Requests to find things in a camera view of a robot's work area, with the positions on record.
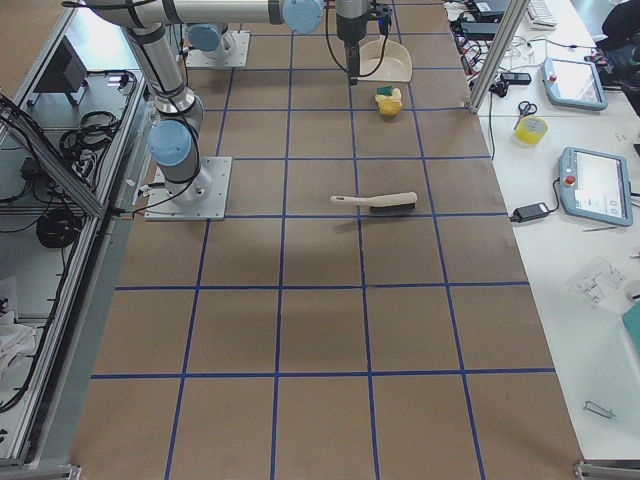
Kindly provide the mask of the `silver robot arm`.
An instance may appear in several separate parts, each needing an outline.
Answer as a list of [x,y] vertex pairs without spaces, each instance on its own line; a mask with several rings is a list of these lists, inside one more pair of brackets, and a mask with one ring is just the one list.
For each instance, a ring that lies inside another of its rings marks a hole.
[[187,39],[190,45],[207,54],[228,52],[235,48],[235,40],[229,33],[227,23],[200,23],[187,26]]
[[[285,24],[306,34],[326,13],[327,1],[85,1],[103,20],[120,27],[150,89],[156,111],[164,118],[185,115],[197,96],[187,86],[165,34],[168,25],[268,23]],[[383,34],[391,25],[389,6],[377,1],[337,1],[337,35],[343,41],[346,74],[351,85],[360,73],[360,42],[375,21]]]

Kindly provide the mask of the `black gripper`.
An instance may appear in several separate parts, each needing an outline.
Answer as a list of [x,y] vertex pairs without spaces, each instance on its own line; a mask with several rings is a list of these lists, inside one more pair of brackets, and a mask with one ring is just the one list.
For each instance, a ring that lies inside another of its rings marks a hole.
[[391,7],[379,1],[336,0],[335,13],[338,38],[346,44],[348,82],[356,86],[360,77],[359,42],[365,37],[370,21],[390,23]]

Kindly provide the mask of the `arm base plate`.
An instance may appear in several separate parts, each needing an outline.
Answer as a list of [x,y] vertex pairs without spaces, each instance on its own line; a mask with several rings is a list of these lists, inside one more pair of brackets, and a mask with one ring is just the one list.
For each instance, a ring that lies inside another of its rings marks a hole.
[[192,69],[231,69],[244,68],[247,63],[250,43],[249,31],[229,31],[235,40],[235,48],[228,52],[202,52],[190,45],[187,66]]
[[197,221],[223,220],[228,198],[232,170],[231,157],[201,157],[200,173],[189,188],[170,200],[182,189],[177,184],[166,183],[159,167],[154,180],[164,186],[151,191],[151,208],[144,211],[148,221]]

